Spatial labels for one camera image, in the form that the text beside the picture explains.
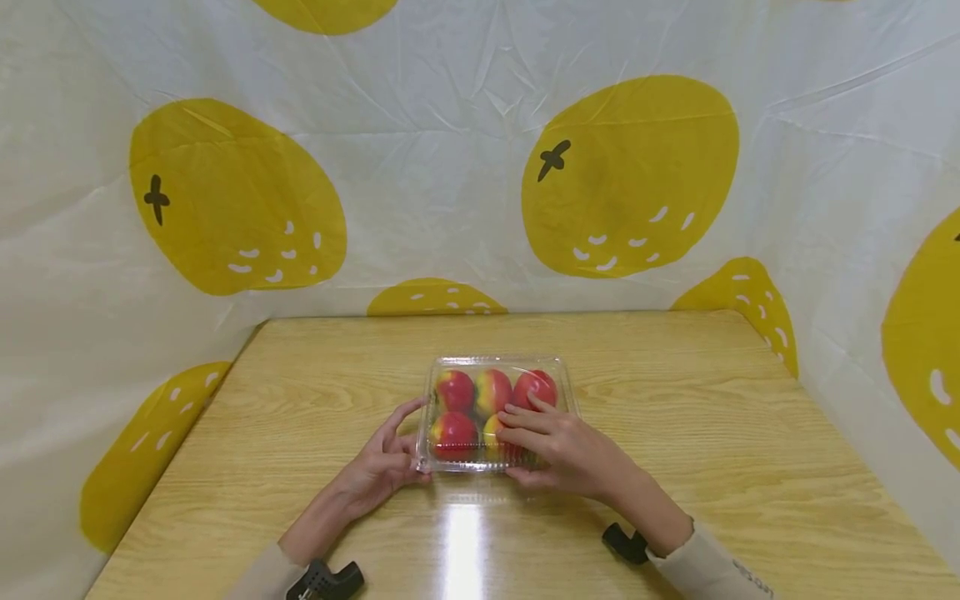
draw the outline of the wrist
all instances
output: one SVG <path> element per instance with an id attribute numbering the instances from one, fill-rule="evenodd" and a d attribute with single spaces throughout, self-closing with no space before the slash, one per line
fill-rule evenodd
<path id="1" fill-rule="evenodd" d="M 634 526 L 655 554 L 666 557 L 693 536 L 693 519 L 650 473 L 637 467 L 621 481 L 609 505 Z"/>
<path id="2" fill-rule="evenodd" d="M 349 523 L 347 502 L 331 482 L 310 501 L 277 544 L 291 562 L 307 566 L 326 556 Z"/>

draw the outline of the red and yellow apple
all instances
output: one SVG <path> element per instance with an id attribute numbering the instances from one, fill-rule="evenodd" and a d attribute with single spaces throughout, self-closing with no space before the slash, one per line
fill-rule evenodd
<path id="1" fill-rule="evenodd" d="M 537 369 L 527 371 L 519 377 L 514 386 L 514 404 L 520 408 L 537 410 L 537 407 L 527 399 L 529 394 L 550 406 L 557 405 L 557 384 L 550 375 Z"/>
<path id="2" fill-rule="evenodd" d="M 515 444 L 500 442 L 496 438 L 496 433 L 504 428 L 504 424 L 496 415 L 487 419 L 487 424 L 483 427 L 483 446 L 484 454 L 488 461 L 493 462 L 516 462 L 523 452 L 523 448 Z"/>
<path id="3" fill-rule="evenodd" d="M 477 375 L 477 415 L 489 419 L 510 402 L 514 388 L 503 371 L 487 369 Z"/>
<path id="4" fill-rule="evenodd" d="M 440 373 L 434 385 L 437 400 L 451 413 L 468 413 L 473 408 L 473 381 L 465 372 L 449 369 Z"/>
<path id="5" fill-rule="evenodd" d="M 468 461 L 476 456 L 477 427 L 464 413 L 443 413 L 430 427 L 433 454 L 442 461 Z"/>

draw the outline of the sleeve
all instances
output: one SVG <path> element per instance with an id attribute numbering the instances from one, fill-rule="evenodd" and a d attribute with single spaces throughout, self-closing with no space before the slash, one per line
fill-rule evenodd
<path id="1" fill-rule="evenodd" d="M 660 574 L 686 600 L 770 600 L 774 591 L 694 522 L 693 536 L 665 559 L 647 548 Z"/>
<path id="2" fill-rule="evenodd" d="M 240 577 L 224 600 L 283 600 L 305 569 L 271 544 Z"/>

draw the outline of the black stem mark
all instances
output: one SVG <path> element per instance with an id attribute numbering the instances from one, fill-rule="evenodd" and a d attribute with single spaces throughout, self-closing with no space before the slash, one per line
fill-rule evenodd
<path id="1" fill-rule="evenodd" d="M 150 178 L 150 191 L 143 195 L 143 202 L 154 206 L 156 223 L 163 227 L 163 207 L 170 205 L 170 199 L 166 194 L 160 193 L 160 184 L 159 175 Z"/>
<path id="2" fill-rule="evenodd" d="M 543 166 L 540 168 L 540 175 L 537 177 L 537 183 L 543 181 L 543 178 L 546 177 L 546 174 L 550 172 L 550 169 L 557 169 L 562 171 L 564 169 L 564 160 L 561 158 L 561 154 L 570 149 L 570 140 L 565 139 L 556 146 L 553 150 L 544 150 L 540 153 L 540 160 L 543 161 Z"/>

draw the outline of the forearm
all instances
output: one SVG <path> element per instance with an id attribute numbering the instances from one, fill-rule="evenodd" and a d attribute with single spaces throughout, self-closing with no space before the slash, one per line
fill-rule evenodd
<path id="1" fill-rule="evenodd" d="M 348 526 L 343 501 L 335 489 L 321 491 L 277 543 L 253 561 L 226 600 L 276 600 L 322 558 Z"/>
<path id="2" fill-rule="evenodd" d="M 767 600 L 774 592 L 646 472 L 624 477 L 610 505 L 647 540 L 647 556 L 687 600 Z"/>
<path id="3" fill-rule="evenodd" d="M 617 482 L 607 503 L 634 526 L 658 556 L 669 555 L 693 535 L 693 519 L 640 468 Z"/>
<path id="4" fill-rule="evenodd" d="M 345 504 L 334 484 L 324 488 L 280 537 L 283 554 L 303 567 L 325 557 L 349 525 Z"/>

